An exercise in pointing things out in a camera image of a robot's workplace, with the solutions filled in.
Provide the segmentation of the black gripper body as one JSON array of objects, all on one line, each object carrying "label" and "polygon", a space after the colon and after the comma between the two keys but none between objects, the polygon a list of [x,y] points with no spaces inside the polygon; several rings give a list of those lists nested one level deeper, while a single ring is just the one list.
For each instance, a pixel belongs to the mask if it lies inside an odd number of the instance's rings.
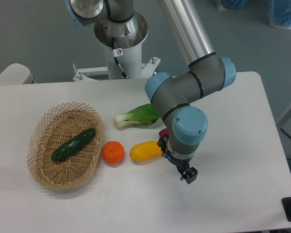
[{"label": "black gripper body", "polygon": [[175,165],[179,172],[195,172],[195,168],[190,167],[190,161],[194,156],[194,152],[181,154],[175,151],[170,145],[169,137],[167,135],[160,137],[157,141],[157,145],[161,149],[162,157]]}]

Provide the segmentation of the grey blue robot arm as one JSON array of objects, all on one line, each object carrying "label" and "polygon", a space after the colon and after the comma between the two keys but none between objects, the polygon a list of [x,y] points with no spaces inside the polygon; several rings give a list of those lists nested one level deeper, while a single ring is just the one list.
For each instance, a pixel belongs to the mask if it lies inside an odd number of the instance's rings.
[{"label": "grey blue robot arm", "polygon": [[[94,24],[109,79],[138,79],[145,74],[141,49],[148,26],[133,1],[67,0],[65,5],[77,27]],[[189,70],[177,77],[150,73],[145,92],[170,133],[158,141],[163,157],[191,183],[198,172],[189,163],[208,128],[205,113],[192,103],[231,85],[236,69],[228,58],[217,56],[192,1],[162,0],[160,6]]]}]

